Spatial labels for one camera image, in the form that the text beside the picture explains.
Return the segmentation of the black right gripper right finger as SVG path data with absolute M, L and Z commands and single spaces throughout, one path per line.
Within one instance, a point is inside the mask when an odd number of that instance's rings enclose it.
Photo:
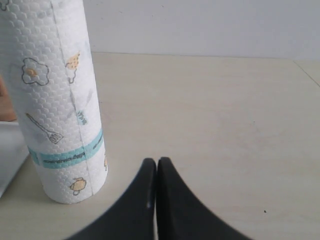
M 158 161 L 156 221 L 159 240 L 249 239 L 194 195 L 169 157 L 161 157 Z

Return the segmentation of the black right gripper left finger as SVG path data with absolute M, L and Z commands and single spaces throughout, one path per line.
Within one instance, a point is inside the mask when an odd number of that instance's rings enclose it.
M 157 166 L 146 158 L 126 191 L 70 240 L 153 240 Z

